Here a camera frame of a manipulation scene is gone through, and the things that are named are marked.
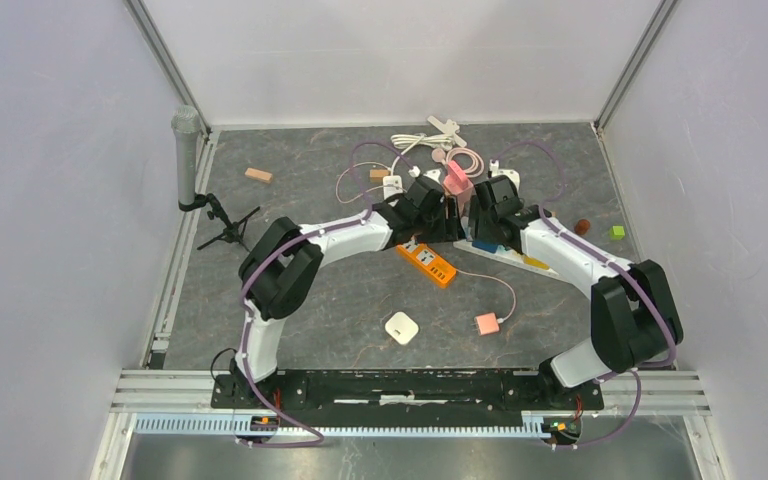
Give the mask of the pink charger plug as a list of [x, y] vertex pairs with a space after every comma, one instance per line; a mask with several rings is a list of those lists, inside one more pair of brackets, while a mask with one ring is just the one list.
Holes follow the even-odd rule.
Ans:
[[477, 315], [475, 324], [480, 336], [491, 335], [500, 331], [499, 319], [493, 312]]

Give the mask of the white square adapter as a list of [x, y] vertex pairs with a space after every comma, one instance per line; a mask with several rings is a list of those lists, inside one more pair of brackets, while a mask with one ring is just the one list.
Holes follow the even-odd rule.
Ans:
[[385, 332], [399, 345], [408, 345], [419, 333], [419, 325], [405, 312], [394, 313], [384, 324]]

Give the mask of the long white power strip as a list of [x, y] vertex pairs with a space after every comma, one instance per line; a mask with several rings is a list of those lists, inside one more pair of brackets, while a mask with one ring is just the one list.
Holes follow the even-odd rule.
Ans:
[[498, 251], [495, 254], [491, 254], [491, 253], [488, 253], [488, 252], [485, 252], [485, 251], [481, 251], [479, 249], [474, 248], [472, 246], [472, 241], [470, 241], [468, 239], [462, 239], [462, 240], [455, 241], [453, 243], [453, 246], [456, 249], [461, 250], [463, 252], [467, 252], [467, 253], [470, 253], [470, 254], [473, 254], [473, 255], [477, 255], [479, 257], [482, 257], [482, 258], [485, 258], [485, 259], [488, 259], [488, 260], [492, 260], [492, 261], [496, 261], [496, 262], [499, 262], [499, 263], [502, 263], [502, 264], [505, 264], [505, 265], [508, 265], [508, 266], [511, 266], [511, 267], [519, 268], [521, 270], [525, 270], [525, 271], [530, 272], [530, 273], [534, 273], [534, 274], [538, 274], [538, 275], [541, 275], [541, 276], [544, 276], [544, 277], [548, 277], [548, 278], [551, 278], [551, 279], [554, 279], [554, 280], [562, 281], [561, 276], [555, 270], [553, 270], [552, 268], [550, 268], [550, 270], [541, 270], [541, 269], [537, 269], [537, 268], [531, 267], [529, 265], [526, 265], [523, 262], [523, 256], [524, 255], [521, 255], [521, 254], [517, 253], [515, 250], [508, 249], [508, 248], [503, 247], [503, 246], [499, 246], [499, 249], [498, 249]]

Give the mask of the dark blue cube adapter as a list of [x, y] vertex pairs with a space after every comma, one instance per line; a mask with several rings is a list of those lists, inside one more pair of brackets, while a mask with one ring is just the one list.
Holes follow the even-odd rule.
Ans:
[[472, 242], [472, 246], [476, 249], [479, 249], [481, 251], [485, 251], [491, 254], [495, 254], [499, 249], [498, 244], [495, 244], [492, 242], [480, 241], [480, 240], [474, 240]]

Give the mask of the yellow cube adapter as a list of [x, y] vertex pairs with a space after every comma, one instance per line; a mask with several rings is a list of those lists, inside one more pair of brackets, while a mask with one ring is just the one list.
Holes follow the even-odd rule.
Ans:
[[550, 270], [550, 267], [547, 264], [529, 256], [523, 256], [523, 262], [526, 265], [529, 265], [537, 269]]

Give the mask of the orange power strip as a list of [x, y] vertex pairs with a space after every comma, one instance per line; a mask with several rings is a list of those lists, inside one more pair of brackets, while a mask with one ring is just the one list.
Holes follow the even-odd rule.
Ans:
[[397, 245], [396, 250], [441, 289], [447, 288], [457, 274], [457, 270], [450, 263], [424, 243], [411, 240], [405, 244]]

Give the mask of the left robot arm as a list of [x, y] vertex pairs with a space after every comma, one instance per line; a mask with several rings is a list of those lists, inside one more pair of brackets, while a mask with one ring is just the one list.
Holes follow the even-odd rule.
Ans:
[[425, 176], [352, 216], [318, 224], [275, 220], [239, 267], [244, 327], [235, 355], [242, 374], [238, 397], [255, 408], [272, 399], [270, 376], [285, 320], [305, 302], [321, 268], [412, 240], [447, 243], [464, 236], [457, 200]]

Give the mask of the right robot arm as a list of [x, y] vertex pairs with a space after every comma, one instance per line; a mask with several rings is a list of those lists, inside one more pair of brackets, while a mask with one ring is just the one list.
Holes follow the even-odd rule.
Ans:
[[586, 382], [675, 361], [683, 330], [658, 263], [632, 262], [595, 247], [542, 206], [526, 205], [503, 175], [475, 185], [469, 228], [478, 241], [547, 264], [590, 302], [588, 338], [539, 367], [537, 392], [545, 405], [566, 406]]

